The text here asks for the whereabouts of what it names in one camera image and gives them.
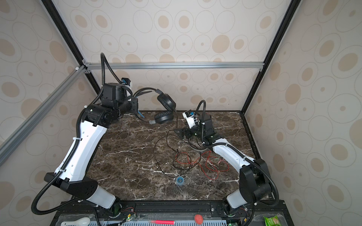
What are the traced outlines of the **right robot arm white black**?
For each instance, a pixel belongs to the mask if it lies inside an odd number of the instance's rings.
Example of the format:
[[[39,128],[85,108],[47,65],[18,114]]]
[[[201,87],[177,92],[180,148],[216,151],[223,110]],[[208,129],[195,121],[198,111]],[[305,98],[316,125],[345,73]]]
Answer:
[[[179,138],[198,137],[204,149],[221,156],[239,173],[239,188],[223,201],[227,215],[234,215],[238,208],[262,203],[274,207],[279,203],[279,192],[273,182],[268,166],[262,159],[243,154],[226,138],[216,132],[212,117],[206,113],[206,101],[202,100],[196,111],[183,113],[187,126],[177,129]]]

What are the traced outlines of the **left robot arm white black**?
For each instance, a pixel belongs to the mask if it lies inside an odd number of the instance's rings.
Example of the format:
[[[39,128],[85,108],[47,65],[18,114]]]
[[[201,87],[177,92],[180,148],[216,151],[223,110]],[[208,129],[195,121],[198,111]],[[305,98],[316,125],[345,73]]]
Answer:
[[[106,209],[112,217],[118,216],[121,212],[119,198],[100,187],[98,182],[87,177],[86,173],[107,129],[122,115],[137,113],[138,101],[133,97],[130,79],[118,79],[116,83],[105,82],[105,69],[111,67],[103,53],[100,59],[101,91],[79,114],[76,136],[66,157],[54,173],[47,173],[44,177],[47,184],[31,205],[31,211],[36,215],[49,214],[63,207],[59,205],[45,211],[37,208],[40,198],[51,186],[58,187],[74,197],[65,202],[65,205],[83,200]]]

